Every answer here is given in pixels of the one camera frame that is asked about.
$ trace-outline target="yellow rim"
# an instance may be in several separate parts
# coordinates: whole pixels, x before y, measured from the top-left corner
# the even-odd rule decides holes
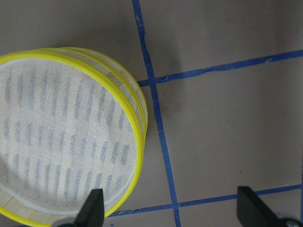
[[[139,101],[139,98],[138,98],[135,90],[133,89],[131,84],[126,80],[126,78],[120,72],[118,72],[114,67],[112,67],[108,63],[103,62],[100,59],[96,58],[96,56],[84,53],[82,51],[73,50],[72,48],[43,48],[43,49],[37,49],[37,50],[41,50],[41,51],[43,51],[43,50],[46,50],[46,51],[65,50],[66,52],[77,53],[77,54],[83,55],[83,56],[85,56],[89,59],[92,59],[93,61],[97,62],[98,64],[101,64],[105,68],[109,69],[111,72],[113,72],[121,80],[122,83],[124,83],[124,85],[126,86],[128,91],[130,92],[131,96],[134,98],[134,101],[135,101],[135,103],[136,103],[136,105],[137,105],[137,107],[139,108],[139,111],[140,111],[140,116],[141,116],[141,119],[143,121],[144,131],[147,129],[147,125],[146,125],[146,122],[145,122],[145,116],[144,116],[144,113],[143,113],[143,108],[142,108],[142,105]]]
[[[141,89],[141,87],[139,86],[138,82],[135,80],[135,78],[132,76],[132,74],[126,69],[124,68],[123,65],[121,65],[119,62],[117,62],[115,59],[112,59],[111,57],[108,57],[107,55],[103,54],[103,53],[100,53],[98,51],[94,51],[94,50],[91,50],[91,49],[87,49],[87,48],[80,48],[80,47],[69,47],[71,49],[74,49],[74,50],[87,50],[87,51],[90,51],[90,52],[93,52],[93,53],[96,53],[96,54],[99,54],[105,58],[108,58],[109,60],[111,60],[113,63],[115,63],[116,65],[118,65],[122,70],[124,70],[128,75],[129,77],[132,79],[133,82],[135,82],[136,86],[138,87],[138,90],[141,94],[142,97],[144,97],[144,94],[143,94],[143,91]],[[146,100],[143,99],[144,101],[144,108],[145,108],[145,111],[147,111],[147,104],[146,104]]]
[[[141,127],[139,125],[139,121],[137,118],[136,113],[134,112],[134,109],[128,99],[125,97],[123,92],[114,84],[113,81],[111,81],[109,78],[107,78],[104,74],[99,72],[97,69],[95,69],[93,66],[89,65],[88,63],[85,63],[81,60],[77,60],[73,57],[67,56],[65,54],[56,53],[56,52],[50,52],[50,51],[23,51],[23,52],[16,52],[4,55],[0,57],[0,64],[4,64],[9,61],[13,60],[20,60],[25,58],[38,58],[38,59],[47,59],[51,61],[57,61],[60,63],[64,63],[66,65],[69,65],[71,67],[74,67],[85,74],[92,77],[95,81],[97,81],[99,84],[101,84],[106,90],[108,90],[113,97],[118,101],[118,103],[123,108],[126,116],[128,117],[130,124],[132,126],[134,137],[137,145],[137,162],[136,162],[136,168],[134,171],[134,175],[129,183],[129,187],[126,189],[126,193],[122,196],[120,201],[118,201],[113,207],[111,207],[108,211],[105,212],[105,217],[109,216],[111,213],[113,213],[118,207],[120,207],[124,201],[129,197],[131,192],[133,191],[135,185],[137,184],[137,181],[140,176],[142,164],[143,164],[143,137],[141,134]],[[4,207],[0,207],[0,213],[3,215],[9,217],[12,220],[15,220],[20,223],[24,223],[25,225],[35,226],[35,227],[48,227],[49,224],[45,223],[39,223],[34,222],[29,219],[20,217],[19,215],[16,215],[8,210],[6,210]]]

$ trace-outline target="gray floor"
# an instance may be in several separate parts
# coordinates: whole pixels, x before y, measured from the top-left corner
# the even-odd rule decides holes
[[[141,1],[155,77],[303,49],[303,2]],[[1,0],[0,55],[42,47],[101,51],[147,79],[131,1]],[[303,59],[210,72],[157,86],[178,202],[301,184]],[[141,178],[119,210],[171,204],[149,87]],[[268,194],[300,217],[301,190]],[[235,200],[179,208],[181,225],[239,227]],[[0,217],[1,227],[18,223]],[[104,226],[174,227],[172,209]]]

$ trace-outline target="blue grid line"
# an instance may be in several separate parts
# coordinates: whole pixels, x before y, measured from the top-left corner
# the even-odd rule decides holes
[[[285,186],[285,187],[255,191],[255,193],[257,195],[267,195],[267,194],[274,194],[274,193],[279,193],[279,192],[298,190],[298,189],[301,189],[301,187],[302,187],[302,184],[296,184],[296,185],[292,185],[292,186]],[[199,204],[205,204],[205,203],[211,203],[211,202],[234,200],[236,198],[237,198],[237,194],[233,194],[233,195],[225,195],[225,196],[213,197],[213,198],[208,198],[208,199],[181,202],[179,205],[180,205],[180,207],[186,207],[186,206],[193,206],[193,205],[199,205]]]
[[[163,127],[157,85],[156,85],[155,75],[154,75],[153,68],[152,68],[151,57],[147,51],[147,47],[146,47],[146,43],[145,43],[145,28],[144,28],[143,16],[142,16],[142,11],[141,11],[141,6],[140,6],[139,0],[133,0],[133,8],[134,8],[135,20],[137,23],[137,29],[138,29],[144,64],[146,67],[148,82],[149,82],[150,89],[151,89],[154,116],[155,116],[156,123],[157,123],[158,134],[159,134],[159,138],[160,138],[160,144],[161,144],[161,148],[162,148],[164,164],[165,164],[165,169],[166,169],[166,175],[167,175],[167,179],[168,179],[168,183],[169,183],[169,192],[170,192],[172,206],[174,209],[175,223],[176,223],[177,227],[181,227],[176,189],[175,189],[174,179],[173,179],[173,175],[172,175],[170,159],[169,159],[169,151],[168,151],[164,127]]]
[[[168,210],[172,209],[172,204],[166,204],[166,205],[160,205],[160,206],[154,206],[154,207],[145,207],[137,210],[124,210],[124,211],[117,211],[112,213],[109,218],[111,217],[117,217],[117,216],[123,216],[123,215],[129,215],[129,214],[140,214],[140,213],[146,213],[151,211],[158,211],[158,210]]]
[[[164,77],[156,78],[156,83],[161,84],[161,83],[165,83],[165,82],[168,82],[171,80],[196,77],[196,76],[208,73],[208,72],[235,70],[235,69],[265,64],[265,63],[269,63],[269,62],[283,61],[283,60],[298,58],[298,57],[303,57],[303,50],[279,53],[279,54],[274,54],[274,55],[260,57],[260,58],[248,59],[248,60],[244,60],[244,61],[237,61],[234,63],[228,63],[228,64],[224,64],[224,65],[219,65],[219,66],[212,66],[212,67],[209,67],[206,69],[190,70],[190,71],[186,71],[186,72],[170,74],[170,75],[167,75]],[[141,87],[149,86],[149,81],[147,79],[140,80],[140,81],[138,81],[138,83]]]

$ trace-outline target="yellow sieve rim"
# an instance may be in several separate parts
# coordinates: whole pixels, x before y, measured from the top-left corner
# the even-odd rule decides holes
[[[136,116],[136,113],[134,112],[132,105],[130,104],[128,99],[125,97],[123,92],[118,88],[118,86],[113,81],[111,81],[109,78],[107,78],[103,73],[101,73],[96,68],[89,65],[88,63],[78,60],[76,58],[73,58],[71,56],[67,56],[63,53],[41,51],[41,50],[15,52],[15,53],[10,53],[10,54],[1,56],[0,65],[4,64],[6,62],[9,62],[9,61],[26,59],[26,58],[38,58],[38,59],[47,59],[47,60],[51,60],[51,61],[57,61],[57,62],[64,63],[66,65],[69,65],[73,68],[76,68],[76,69],[84,72],[85,74],[92,77],[95,81],[97,81],[107,91],[109,91],[111,93],[111,95],[121,105],[126,116],[128,117],[128,119],[130,121],[130,125],[132,126],[132,129],[134,132],[134,138],[135,138],[136,146],[137,146],[136,167],[135,167],[133,177],[129,183],[129,186],[128,186],[128,188],[125,189],[126,192],[123,194],[122,198],[115,205],[113,205],[109,210],[107,210],[105,212],[105,217],[108,217],[110,214],[112,214],[118,207],[120,207],[125,202],[125,200],[130,196],[130,194],[134,190],[134,187],[136,186],[136,184],[138,182],[142,164],[143,164],[144,142],[143,142],[143,137],[142,137],[142,133],[141,133],[141,127],[139,125],[138,118]],[[0,206],[0,213],[14,221],[20,222],[25,225],[34,226],[34,227],[51,226],[50,224],[35,222],[30,219],[23,218],[15,213],[12,213],[11,211],[5,209],[2,206]]]

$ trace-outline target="blue tape line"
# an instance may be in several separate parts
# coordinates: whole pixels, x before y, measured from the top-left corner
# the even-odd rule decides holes
[[[272,189],[265,189],[256,191],[255,193],[257,195],[267,195],[267,194],[274,194],[279,192],[287,192],[292,190],[301,189],[301,184],[286,186],[286,187],[279,187],[279,188],[272,188]],[[193,205],[199,205],[199,204],[205,204],[205,203],[211,203],[211,202],[222,202],[226,200],[234,200],[237,198],[237,195],[225,195],[225,196],[219,196],[219,197],[213,197],[208,199],[201,199],[201,200],[193,200],[193,201],[187,201],[187,202],[181,202],[179,204],[180,207],[186,207],[186,206],[193,206]]]
[[[228,71],[228,70],[240,69],[240,68],[245,68],[245,67],[249,67],[249,66],[260,65],[260,64],[275,62],[275,61],[282,61],[282,60],[298,58],[298,57],[303,57],[303,50],[279,53],[279,54],[274,54],[274,55],[270,55],[270,56],[266,56],[266,57],[238,61],[238,62],[219,65],[219,66],[212,66],[212,67],[209,67],[206,69],[198,69],[198,70],[191,70],[191,71],[186,71],[186,72],[175,73],[175,74],[167,75],[164,77],[156,78],[156,83],[160,84],[160,83],[165,83],[165,82],[168,82],[171,80],[186,79],[186,78],[190,78],[190,77],[199,76],[199,75],[202,75],[202,74],[205,74],[208,72]],[[140,81],[141,87],[145,87],[148,85],[149,85],[148,80]]]
[[[150,85],[149,82],[148,82],[148,79],[140,80],[140,81],[138,81],[138,84],[139,84],[140,87],[147,87],[147,86]]]
[[[154,206],[154,207],[146,207],[146,208],[141,208],[137,210],[124,210],[124,211],[118,211],[112,213],[110,217],[117,217],[117,216],[122,216],[122,215],[128,215],[128,214],[139,214],[139,213],[145,213],[145,212],[151,212],[151,211],[158,211],[158,210],[167,210],[173,208],[172,204],[166,204],[166,205],[160,205],[160,206]]]
[[[173,209],[175,212],[175,222],[176,222],[177,227],[181,227],[180,218],[179,218],[179,214],[178,214],[178,201],[177,201],[176,189],[175,189],[174,179],[173,179],[173,175],[172,175],[169,151],[168,151],[164,127],[163,127],[157,85],[156,85],[155,75],[154,75],[153,68],[152,68],[151,57],[147,51],[147,47],[146,47],[146,43],[145,43],[145,28],[144,28],[143,16],[142,16],[139,0],[133,0],[133,8],[134,8],[134,15],[135,15],[136,23],[137,23],[137,29],[138,29],[144,64],[146,67],[148,82],[149,82],[150,89],[151,89],[154,116],[155,116],[156,123],[157,123],[158,134],[159,134],[159,138],[160,138],[160,144],[161,144],[161,148],[162,148],[164,164],[165,164],[165,169],[166,169],[166,175],[167,175],[167,179],[169,182],[169,192],[170,192],[171,202],[172,202],[172,206],[173,206]]]

